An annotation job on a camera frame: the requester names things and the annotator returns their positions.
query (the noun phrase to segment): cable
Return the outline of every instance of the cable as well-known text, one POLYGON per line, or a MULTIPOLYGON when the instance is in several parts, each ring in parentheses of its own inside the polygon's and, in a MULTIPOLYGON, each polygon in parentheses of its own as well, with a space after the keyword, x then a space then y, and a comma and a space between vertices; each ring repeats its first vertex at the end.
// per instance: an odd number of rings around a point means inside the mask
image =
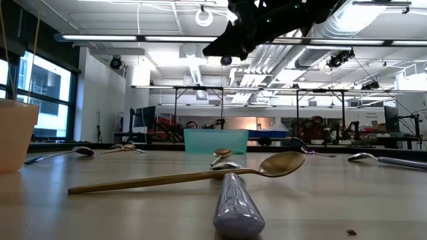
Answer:
POLYGON ((34 58, 37 52, 37 42, 39 39, 39 28, 40 28, 40 14, 41 14, 41 1, 39 0, 39 4, 37 5, 37 27, 35 29, 35 39, 34 39, 34 52, 33 52, 33 62, 31 63, 31 71, 29 73, 29 85, 28 85, 28 94, 27 94, 27 103, 29 103, 29 93, 31 91, 31 82, 33 80, 33 67, 34 67, 34 58))
POLYGON ((6 34, 5 34, 5 23, 3 21, 3 9, 1 7, 0 3, 0 21, 1 21, 1 32, 3 34, 3 45, 5 46, 5 54, 6 54, 6 61, 7 61, 7 71, 9 76, 9 82, 12 84, 12 100, 16 100, 16 92, 15 92, 15 80, 12 78, 11 74, 11 66, 9 62, 9 53, 7 52, 7 42, 6 42, 6 34))

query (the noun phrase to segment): security camera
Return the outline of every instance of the security camera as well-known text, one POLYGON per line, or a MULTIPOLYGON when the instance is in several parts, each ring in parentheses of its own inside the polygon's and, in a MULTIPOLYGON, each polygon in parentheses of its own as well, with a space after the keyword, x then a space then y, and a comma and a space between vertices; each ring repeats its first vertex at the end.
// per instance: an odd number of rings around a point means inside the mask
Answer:
POLYGON ((109 66, 112 69, 119 70, 121 69, 122 64, 123 63, 121 62, 121 56, 113 56, 113 59, 109 63, 109 66))

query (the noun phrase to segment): monitor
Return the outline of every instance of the monitor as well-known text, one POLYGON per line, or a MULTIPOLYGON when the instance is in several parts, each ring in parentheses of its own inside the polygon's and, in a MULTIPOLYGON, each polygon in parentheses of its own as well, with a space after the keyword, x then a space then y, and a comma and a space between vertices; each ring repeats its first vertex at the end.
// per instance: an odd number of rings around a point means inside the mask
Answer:
POLYGON ((384 106, 384 116, 386 118, 387 131, 400 131, 399 128, 399 112, 395 107, 384 106))
POLYGON ((155 106, 136 109, 134 127, 154 128, 155 106))

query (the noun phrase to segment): upright spoon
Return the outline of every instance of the upright spoon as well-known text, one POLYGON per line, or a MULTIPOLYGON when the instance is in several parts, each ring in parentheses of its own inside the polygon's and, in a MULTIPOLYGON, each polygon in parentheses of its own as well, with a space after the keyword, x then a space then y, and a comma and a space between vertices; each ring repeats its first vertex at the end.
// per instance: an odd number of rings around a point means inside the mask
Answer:
POLYGON ((360 159, 375 159, 379 161, 380 163, 387 163, 391 165, 398 165, 403 167, 413 167, 417 169, 423 169, 427 170, 427 163, 419 162, 419 161, 410 161, 410 160, 403 160, 403 159, 395 159, 391 157, 375 157, 372 154, 369 153, 357 153, 353 156, 351 156, 348 161, 357 161, 360 159))
POLYGON ((204 179, 213 179, 223 177, 227 173, 235 174, 256 174, 263 177, 283 177, 299 169, 304 163, 304 155, 297 152, 278 153, 264 160, 259 168, 255 169, 228 169, 217 171, 205 171, 199 173, 184 173, 178 175, 168 175, 161 177, 149 177, 145 179, 136 179, 129 181, 120 181, 115 183, 104 183, 98 185, 88 185, 83 187, 73 187, 68 189, 68 194, 88 193, 97 191, 109 191, 117 189, 130 189, 135 187, 149 187, 157 185, 166 185, 172 183, 184 183, 189 181, 199 181, 204 179))
POLYGON ((231 156, 232 150, 230 149, 216 149, 215 152, 213 152, 213 156, 216 157, 215 160, 211 163, 211 166, 214 166, 215 164, 219 163, 222 159, 226 159, 227 157, 231 156))
POLYGON ((314 149, 311 149, 311 148, 307 147, 306 145, 301 146, 301 151, 303 151, 304 153, 307 153, 307 154, 311 154, 311 155, 319 155, 319 156, 323 156, 323 157, 336 157, 336 155, 325 155, 322 153, 318 153, 318 152, 314 151, 314 149))
POLYGON ((68 153, 80 153, 80 154, 86 155, 86 156, 92 156, 94 154, 92 149, 90 149, 88 147, 74 147, 71 151, 68 151, 68 152, 56 153, 56 154, 52 154, 52 155, 45 155, 45 156, 30 158, 28 160, 25 160, 24 164, 31 165, 31 164, 34 164, 36 162, 40 162, 42 160, 46 160, 46 159, 51 158, 51 157, 56 157, 56 156, 60 156, 60 155, 68 154, 68 153))
POLYGON ((134 144, 126 144, 126 145, 120 145, 116 144, 110 147, 110 150, 102 151, 101 154, 105 153, 117 153, 121 151, 138 151, 140 153, 145 153, 145 151, 142 151, 140 149, 136 149, 134 144))

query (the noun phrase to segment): table surface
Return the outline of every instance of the table surface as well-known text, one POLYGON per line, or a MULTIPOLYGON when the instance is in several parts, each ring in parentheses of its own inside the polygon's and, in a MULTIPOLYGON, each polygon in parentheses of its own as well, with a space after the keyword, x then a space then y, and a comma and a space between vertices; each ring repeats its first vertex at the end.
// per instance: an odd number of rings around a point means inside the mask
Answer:
MULTIPOLYGON (((273 153, 234 155, 257 169, 273 153)), ((266 220, 259 239, 425 239, 427 173, 306 156, 268 179, 242 175, 266 220), (357 236, 349 237, 353 229, 357 236)), ((0 239, 222 239, 212 225, 220 181, 67 195, 68 187, 204 171, 211 155, 150 151, 58 156, 0 175, 0 239)))

